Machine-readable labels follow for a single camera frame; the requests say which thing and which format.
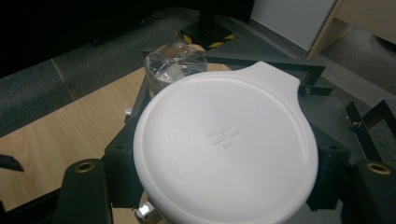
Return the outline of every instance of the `clear plastic container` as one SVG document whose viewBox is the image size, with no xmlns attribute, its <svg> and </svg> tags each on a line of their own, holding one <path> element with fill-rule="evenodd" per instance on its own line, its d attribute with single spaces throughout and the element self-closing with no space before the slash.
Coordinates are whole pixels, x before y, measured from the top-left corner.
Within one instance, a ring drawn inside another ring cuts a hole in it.
<svg viewBox="0 0 396 224">
<path fill-rule="evenodd" d="M 200 51 L 183 42 L 173 42 L 151 52 L 145 59 L 149 93 L 153 98 L 171 83 L 205 72 L 207 60 Z"/>
</svg>

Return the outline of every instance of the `white wall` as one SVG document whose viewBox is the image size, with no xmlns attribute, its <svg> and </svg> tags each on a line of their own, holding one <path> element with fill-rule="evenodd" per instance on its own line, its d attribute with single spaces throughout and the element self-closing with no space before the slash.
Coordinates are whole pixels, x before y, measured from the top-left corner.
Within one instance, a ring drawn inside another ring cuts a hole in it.
<svg viewBox="0 0 396 224">
<path fill-rule="evenodd" d="M 256 0 L 251 19 L 310 50 L 336 0 Z"/>
</svg>

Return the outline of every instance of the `blackberry logo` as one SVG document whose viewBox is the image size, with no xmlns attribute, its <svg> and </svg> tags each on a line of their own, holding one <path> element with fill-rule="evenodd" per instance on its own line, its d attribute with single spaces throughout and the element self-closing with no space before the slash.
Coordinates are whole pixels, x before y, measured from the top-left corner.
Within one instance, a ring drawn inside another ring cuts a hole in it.
<svg viewBox="0 0 396 224">
<path fill-rule="evenodd" d="M 233 129 L 231 126 L 226 126 L 208 133 L 207 136 L 211 138 L 213 145 L 221 144 L 222 147 L 226 148 L 233 144 L 231 142 L 232 138 L 236 137 L 241 132 L 241 129 Z"/>
</svg>

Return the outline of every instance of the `white round lid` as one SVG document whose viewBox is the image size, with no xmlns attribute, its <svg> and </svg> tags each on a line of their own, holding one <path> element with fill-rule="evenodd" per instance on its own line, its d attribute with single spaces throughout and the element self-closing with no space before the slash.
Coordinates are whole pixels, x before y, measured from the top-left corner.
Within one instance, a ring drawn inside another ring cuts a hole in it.
<svg viewBox="0 0 396 224">
<path fill-rule="evenodd" d="M 185 77 L 162 90 L 134 135 L 134 162 L 172 223 L 279 223 L 308 198 L 317 145 L 299 80 L 266 63 Z"/>
</svg>

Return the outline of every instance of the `wooden furniture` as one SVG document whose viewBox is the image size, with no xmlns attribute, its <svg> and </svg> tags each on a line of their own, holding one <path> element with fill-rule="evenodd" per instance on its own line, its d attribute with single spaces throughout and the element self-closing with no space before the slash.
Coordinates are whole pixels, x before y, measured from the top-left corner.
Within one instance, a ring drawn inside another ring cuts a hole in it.
<svg viewBox="0 0 396 224">
<path fill-rule="evenodd" d="M 209 71 L 230 70 L 209 64 Z M 124 126 L 145 75 L 141 68 L 70 105 L 0 138 L 0 154 L 18 160 L 24 172 L 0 169 L 0 200 L 6 211 L 58 189 L 76 161 L 104 155 Z M 113 209 L 114 223 L 138 223 L 131 209 Z"/>
<path fill-rule="evenodd" d="M 395 1 L 337 0 L 307 59 L 346 35 L 353 26 L 396 44 L 395 21 Z"/>
</svg>

